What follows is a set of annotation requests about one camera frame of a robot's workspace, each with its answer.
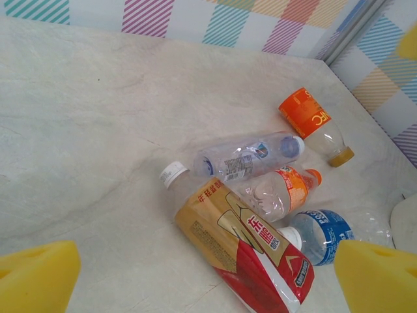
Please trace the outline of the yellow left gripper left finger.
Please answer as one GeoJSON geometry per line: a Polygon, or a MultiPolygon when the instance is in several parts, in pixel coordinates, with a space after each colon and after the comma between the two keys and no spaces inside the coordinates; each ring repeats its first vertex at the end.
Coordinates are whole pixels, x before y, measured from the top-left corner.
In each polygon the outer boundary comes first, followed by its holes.
{"type": "Polygon", "coordinates": [[[65,312],[80,271],[74,241],[1,256],[1,312],[65,312]]]}

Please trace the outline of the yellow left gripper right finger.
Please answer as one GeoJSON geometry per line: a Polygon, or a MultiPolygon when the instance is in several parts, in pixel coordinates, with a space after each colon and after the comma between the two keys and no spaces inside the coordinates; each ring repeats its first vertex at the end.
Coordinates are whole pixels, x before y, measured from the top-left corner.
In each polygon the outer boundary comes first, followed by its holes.
{"type": "Polygon", "coordinates": [[[334,270],[351,312],[416,312],[415,254],[346,240],[334,270]]]}

